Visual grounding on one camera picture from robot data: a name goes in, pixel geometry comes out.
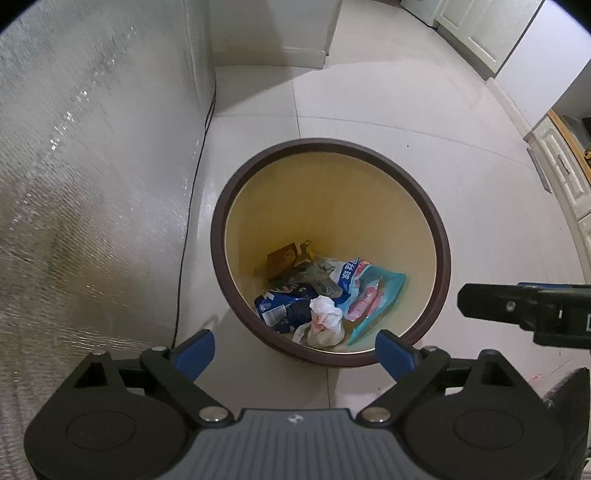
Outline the white drawer bench cabinet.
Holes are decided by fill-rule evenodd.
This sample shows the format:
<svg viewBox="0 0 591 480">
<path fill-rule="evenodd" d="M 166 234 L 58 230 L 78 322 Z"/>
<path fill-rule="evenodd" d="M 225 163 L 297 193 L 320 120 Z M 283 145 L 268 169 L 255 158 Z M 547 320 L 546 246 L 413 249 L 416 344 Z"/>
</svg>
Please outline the white drawer bench cabinet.
<svg viewBox="0 0 591 480">
<path fill-rule="evenodd" d="M 550 184 L 558 189 L 566 216 L 590 248 L 590 161 L 568 123 L 549 110 L 527 140 Z"/>
</svg>

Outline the white plastic bag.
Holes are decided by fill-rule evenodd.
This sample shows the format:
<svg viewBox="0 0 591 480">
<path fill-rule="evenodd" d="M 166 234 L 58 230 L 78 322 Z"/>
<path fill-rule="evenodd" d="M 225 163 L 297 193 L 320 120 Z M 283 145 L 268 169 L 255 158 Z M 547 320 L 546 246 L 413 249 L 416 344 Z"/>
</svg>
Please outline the white plastic bag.
<svg viewBox="0 0 591 480">
<path fill-rule="evenodd" d="M 318 296 L 310 302 L 311 322 L 297 327 L 291 340 L 310 348 L 331 348 L 345 338 L 342 310 L 331 298 Z"/>
</svg>

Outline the teal snack wrapper bag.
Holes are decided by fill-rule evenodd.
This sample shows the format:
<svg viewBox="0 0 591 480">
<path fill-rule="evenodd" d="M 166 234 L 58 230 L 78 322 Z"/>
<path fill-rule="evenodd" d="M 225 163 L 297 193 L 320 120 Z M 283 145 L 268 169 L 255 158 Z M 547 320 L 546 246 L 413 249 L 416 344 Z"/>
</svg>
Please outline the teal snack wrapper bag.
<svg viewBox="0 0 591 480">
<path fill-rule="evenodd" d="M 335 302 L 342 310 L 342 326 L 346 332 L 339 344 L 352 346 L 394 308 L 407 276 L 361 258 L 342 262 L 318 255 L 304 271 L 294 276 L 293 281 L 310 284 L 318 296 Z"/>
</svg>

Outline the yellow trash bin brown rim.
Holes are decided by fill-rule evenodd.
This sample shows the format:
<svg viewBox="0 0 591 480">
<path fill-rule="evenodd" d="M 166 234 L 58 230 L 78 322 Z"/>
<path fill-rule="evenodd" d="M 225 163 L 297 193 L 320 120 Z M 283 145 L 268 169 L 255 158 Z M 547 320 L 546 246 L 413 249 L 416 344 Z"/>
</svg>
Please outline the yellow trash bin brown rim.
<svg viewBox="0 0 591 480">
<path fill-rule="evenodd" d="M 393 307 L 359 340 L 311 349 L 257 315 L 267 257 L 304 242 L 317 254 L 366 260 L 406 276 Z M 415 178 L 369 148 L 330 138 L 274 145 L 230 177 L 212 217 L 211 258 L 226 302 L 261 342 L 308 363 L 342 368 L 374 364 L 380 330 L 419 342 L 443 309 L 452 273 L 443 220 Z"/>
</svg>

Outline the crushed blue Pepsi can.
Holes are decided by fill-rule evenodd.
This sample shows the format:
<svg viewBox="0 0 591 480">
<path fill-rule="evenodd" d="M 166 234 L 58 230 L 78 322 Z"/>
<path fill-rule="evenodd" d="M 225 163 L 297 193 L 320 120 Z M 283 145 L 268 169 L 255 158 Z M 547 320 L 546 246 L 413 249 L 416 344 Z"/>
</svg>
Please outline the crushed blue Pepsi can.
<svg viewBox="0 0 591 480">
<path fill-rule="evenodd" d="M 294 333 L 301 325 L 311 322 L 311 300 L 318 292 L 307 283 L 286 284 L 256 297 L 254 306 L 259 318 L 276 333 Z"/>
</svg>

